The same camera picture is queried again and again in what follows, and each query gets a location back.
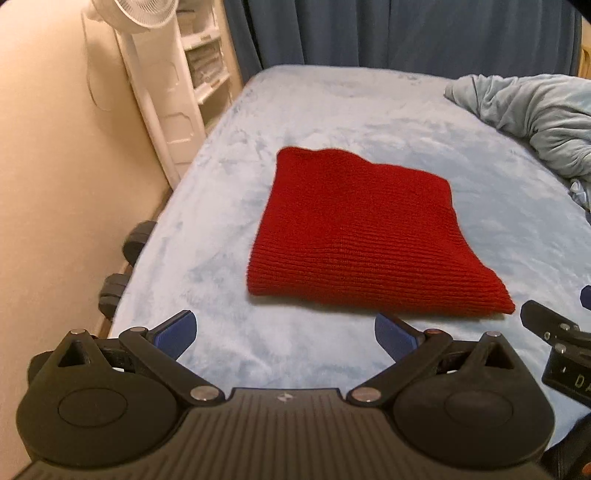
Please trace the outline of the red knit cardigan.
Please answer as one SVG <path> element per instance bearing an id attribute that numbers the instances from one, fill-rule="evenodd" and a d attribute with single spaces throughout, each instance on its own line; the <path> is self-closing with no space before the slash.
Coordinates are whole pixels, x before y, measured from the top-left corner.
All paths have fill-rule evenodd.
<path id="1" fill-rule="evenodd" d="M 446 179 L 339 149 L 277 154 L 246 286 L 253 296 L 385 313 L 515 309 L 464 238 Z"/>

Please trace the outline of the light blue fleece bed sheet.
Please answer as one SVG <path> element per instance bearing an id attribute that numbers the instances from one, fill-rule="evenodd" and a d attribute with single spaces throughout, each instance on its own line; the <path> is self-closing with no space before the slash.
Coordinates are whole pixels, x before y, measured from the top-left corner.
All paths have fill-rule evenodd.
<path id="1" fill-rule="evenodd" d="M 393 70 L 276 66 L 250 79 L 200 149 L 144 248 L 112 330 L 188 309 L 188 369 L 235 387 L 349 391 L 389 367 L 372 311 L 246 291 L 246 265 L 284 146 L 339 148 L 447 179 L 462 232 L 517 304 L 590 327 L 590 226 L 528 145 L 449 101 L 447 80 Z"/>

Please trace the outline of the upper black dumbbell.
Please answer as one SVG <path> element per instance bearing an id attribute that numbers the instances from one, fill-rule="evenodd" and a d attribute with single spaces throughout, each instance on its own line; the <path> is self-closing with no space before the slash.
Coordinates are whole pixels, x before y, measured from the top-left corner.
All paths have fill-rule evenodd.
<path id="1" fill-rule="evenodd" d="M 134 266 L 151 236 L 156 222 L 147 220 L 138 223 L 127 235 L 122 245 L 122 254 L 130 266 Z"/>

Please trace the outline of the grey-blue crumpled blanket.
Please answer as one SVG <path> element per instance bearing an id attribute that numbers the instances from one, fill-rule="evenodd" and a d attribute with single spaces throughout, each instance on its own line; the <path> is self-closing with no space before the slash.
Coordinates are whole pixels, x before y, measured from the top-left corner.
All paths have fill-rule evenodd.
<path id="1" fill-rule="evenodd" d="M 484 123 L 528 141 L 539 159 L 569 183 L 569 195 L 590 209 L 590 81 L 540 74 L 471 74 L 451 81 L 445 97 Z"/>

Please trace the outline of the wooden headboard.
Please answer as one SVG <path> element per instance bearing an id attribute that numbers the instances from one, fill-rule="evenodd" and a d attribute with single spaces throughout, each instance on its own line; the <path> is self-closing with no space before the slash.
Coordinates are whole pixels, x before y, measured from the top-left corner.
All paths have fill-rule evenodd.
<path id="1" fill-rule="evenodd" d="M 580 78 L 591 79 L 591 48 L 587 45 L 582 45 L 580 49 L 577 76 Z"/>

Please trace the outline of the dark blue curtain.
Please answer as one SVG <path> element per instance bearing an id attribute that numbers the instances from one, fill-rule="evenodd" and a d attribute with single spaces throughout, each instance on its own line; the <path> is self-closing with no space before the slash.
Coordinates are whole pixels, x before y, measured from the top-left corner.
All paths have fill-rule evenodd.
<path id="1" fill-rule="evenodd" d="M 276 65 L 445 78 L 574 75 L 583 16 L 569 1 L 226 1 L 243 80 Z"/>

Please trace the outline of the white standing fan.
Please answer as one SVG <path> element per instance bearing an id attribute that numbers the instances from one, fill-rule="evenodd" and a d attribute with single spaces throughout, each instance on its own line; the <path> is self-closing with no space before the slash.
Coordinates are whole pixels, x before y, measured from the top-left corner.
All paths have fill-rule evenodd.
<path id="1" fill-rule="evenodd" d="M 89 20 L 115 32 L 137 105 L 163 173 L 176 188 L 204 144 L 204 122 L 176 19 L 176 1 L 91 0 Z"/>

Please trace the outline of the white bookshelf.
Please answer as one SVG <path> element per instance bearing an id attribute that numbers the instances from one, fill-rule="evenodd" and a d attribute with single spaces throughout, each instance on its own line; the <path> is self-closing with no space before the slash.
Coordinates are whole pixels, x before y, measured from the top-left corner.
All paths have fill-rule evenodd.
<path id="1" fill-rule="evenodd" d="M 181 1 L 176 19 L 197 112 L 211 134 L 243 86 L 225 8 L 221 1 Z"/>

